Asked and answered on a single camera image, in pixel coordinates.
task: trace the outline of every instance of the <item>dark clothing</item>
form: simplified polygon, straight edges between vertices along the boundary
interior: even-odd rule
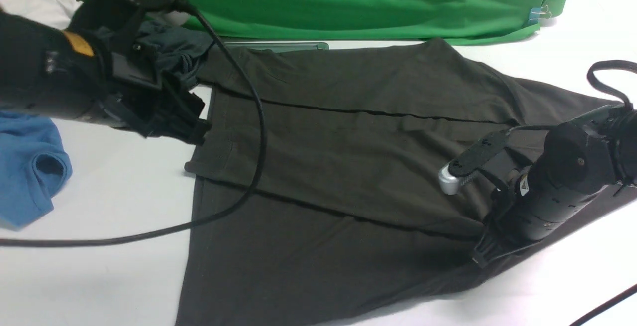
[[[113,31],[102,27],[100,39],[108,42]],[[197,83],[197,71],[208,57],[212,38],[204,32],[174,27],[155,20],[145,21],[139,27],[136,43],[157,53],[155,68],[177,77],[182,88],[193,88]]]
[[[194,218],[236,201],[259,146],[245,83],[210,54],[198,78],[214,85],[213,129],[186,165],[200,176]],[[546,242],[481,270],[469,251],[493,186],[476,179],[450,197],[439,169],[491,131],[609,101],[504,76],[443,40],[234,54],[265,102],[268,160],[259,195],[193,231],[179,326],[302,326],[467,290],[622,204],[609,188]],[[512,145],[535,160],[543,138]]]

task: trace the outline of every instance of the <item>white surface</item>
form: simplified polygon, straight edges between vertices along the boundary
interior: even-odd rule
[[[595,61],[637,61],[635,0],[568,0],[564,15],[532,39],[459,47],[505,74],[603,97],[586,82]],[[331,42],[332,49],[405,42]],[[637,101],[637,77],[600,74]],[[198,88],[205,95],[206,88]],[[55,210],[2,237],[98,238],[189,220],[192,147],[74,122],[58,122],[75,173]],[[357,320],[357,326],[567,326],[637,283],[637,204],[588,226],[487,282],[447,299],[409,303]],[[188,233],[117,247],[0,249],[0,325],[172,326],[187,259]],[[587,326],[637,324],[628,299]]]

